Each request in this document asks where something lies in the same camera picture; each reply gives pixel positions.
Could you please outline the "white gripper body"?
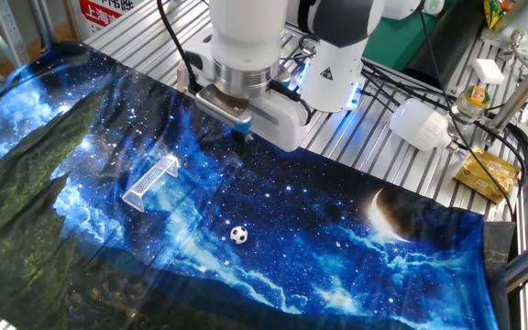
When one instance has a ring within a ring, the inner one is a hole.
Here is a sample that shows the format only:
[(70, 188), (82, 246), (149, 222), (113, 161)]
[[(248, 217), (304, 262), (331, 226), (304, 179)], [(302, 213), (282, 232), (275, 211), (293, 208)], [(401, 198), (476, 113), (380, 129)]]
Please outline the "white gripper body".
[(295, 151), (304, 140), (308, 117), (303, 105), (281, 93), (265, 93), (250, 101), (250, 130), (284, 151)]

